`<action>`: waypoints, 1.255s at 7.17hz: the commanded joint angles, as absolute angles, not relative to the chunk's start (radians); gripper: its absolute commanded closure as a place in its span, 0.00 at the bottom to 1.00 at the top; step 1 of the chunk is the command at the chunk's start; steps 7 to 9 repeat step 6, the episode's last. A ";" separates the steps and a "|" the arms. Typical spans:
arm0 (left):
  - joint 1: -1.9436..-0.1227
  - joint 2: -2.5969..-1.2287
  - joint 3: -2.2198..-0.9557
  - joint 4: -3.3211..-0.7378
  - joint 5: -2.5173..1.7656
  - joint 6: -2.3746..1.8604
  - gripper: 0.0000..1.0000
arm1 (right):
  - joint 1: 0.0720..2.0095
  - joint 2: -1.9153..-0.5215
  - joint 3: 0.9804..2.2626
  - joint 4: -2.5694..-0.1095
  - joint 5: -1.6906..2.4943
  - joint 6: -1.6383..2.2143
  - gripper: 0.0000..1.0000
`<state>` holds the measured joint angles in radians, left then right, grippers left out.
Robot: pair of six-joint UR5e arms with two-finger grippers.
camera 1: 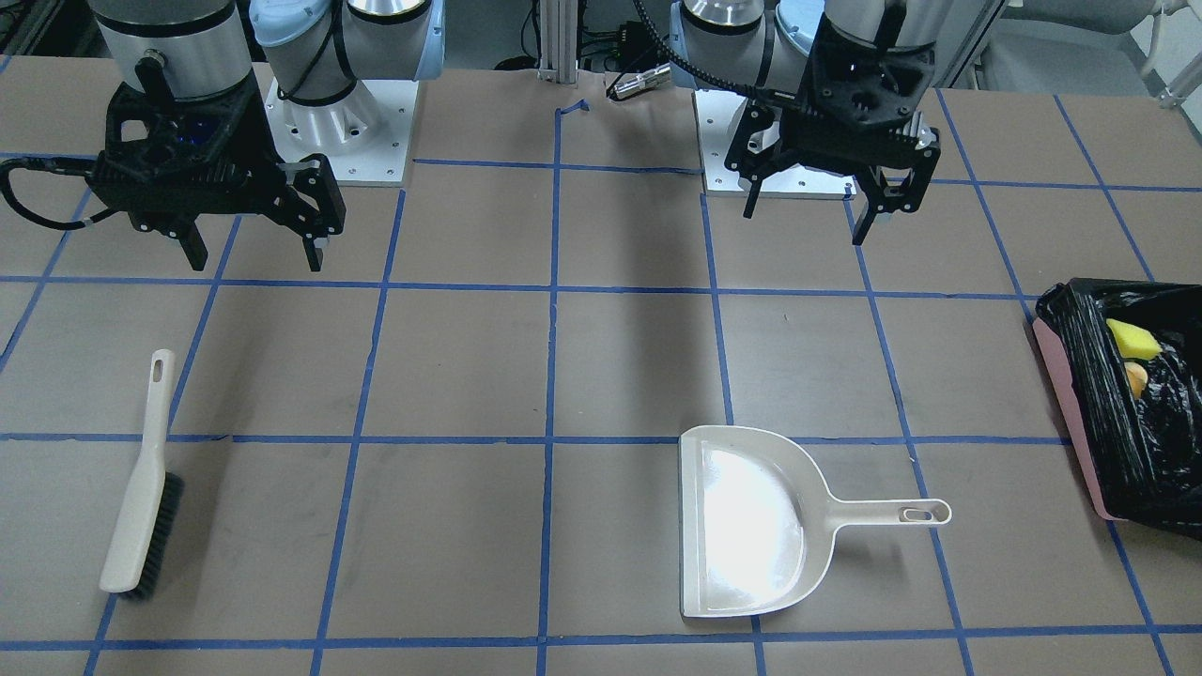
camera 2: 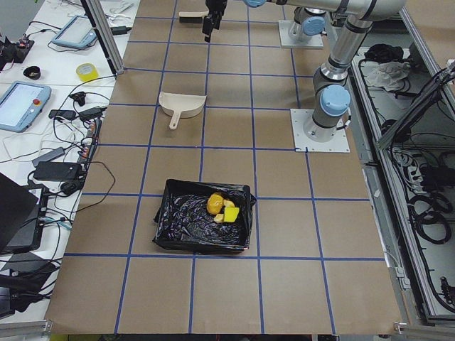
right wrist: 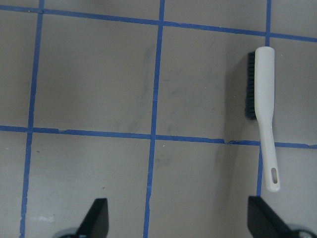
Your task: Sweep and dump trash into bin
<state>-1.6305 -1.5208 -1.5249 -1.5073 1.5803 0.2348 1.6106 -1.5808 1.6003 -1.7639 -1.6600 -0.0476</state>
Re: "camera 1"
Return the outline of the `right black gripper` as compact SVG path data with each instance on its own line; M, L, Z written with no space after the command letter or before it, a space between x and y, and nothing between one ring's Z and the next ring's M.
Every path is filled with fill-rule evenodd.
M252 75L167 108L123 83L107 106L105 136L93 192L111 208L266 215L300 236L313 272L323 267L328 239L343 235L347 204L328 159L280 158ZM175 241L192 269L206 269L208 248L194 220L177 220Z

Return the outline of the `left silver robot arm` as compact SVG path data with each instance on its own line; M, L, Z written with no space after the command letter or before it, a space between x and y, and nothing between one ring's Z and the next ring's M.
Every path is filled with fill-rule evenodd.
M657 51L678 85L743 100L724 167L746 184L795 167L850 177L865 197L853 230L914 213L944 154L920 112L948 1L677 1Z

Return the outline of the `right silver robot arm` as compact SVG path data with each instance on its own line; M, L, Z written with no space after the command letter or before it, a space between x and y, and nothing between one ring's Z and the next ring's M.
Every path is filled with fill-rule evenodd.
M202 215L258 214L321 269L343 186L403 183L442 1L93 1L123 73L87 185L204 269Z

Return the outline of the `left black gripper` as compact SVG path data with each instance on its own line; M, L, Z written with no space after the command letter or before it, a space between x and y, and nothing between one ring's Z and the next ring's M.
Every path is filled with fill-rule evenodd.
M724 89L742 99L724 167L751 219L764 180L795 167L849 177L877 220L920 209L941 155L920 112L940 14L726 14Z

